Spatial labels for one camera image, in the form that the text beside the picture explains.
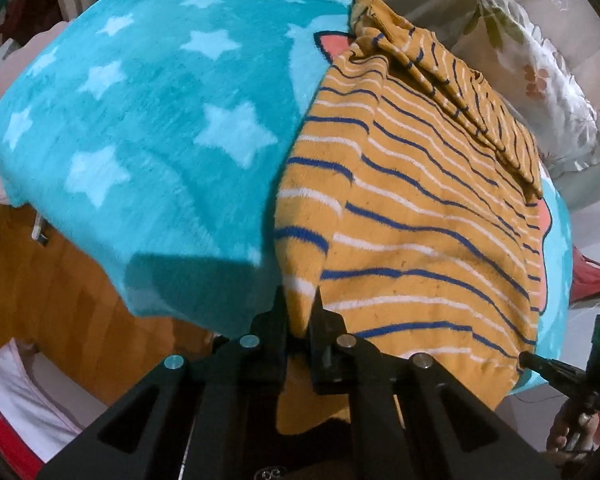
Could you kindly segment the person's right hand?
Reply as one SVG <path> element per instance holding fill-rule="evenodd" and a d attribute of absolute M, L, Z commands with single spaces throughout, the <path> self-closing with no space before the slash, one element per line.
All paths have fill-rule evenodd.
<path fill-rule="evenodd" d="M 577 405 L 567 400 L 556 414 L 546 439 L 547 452 L 565 451 L 570 440 L 577 436 L 573 451 L 588 452 L 595 448 L 594 437 L 600 424 L 598 414 L 579 413 Z"/>

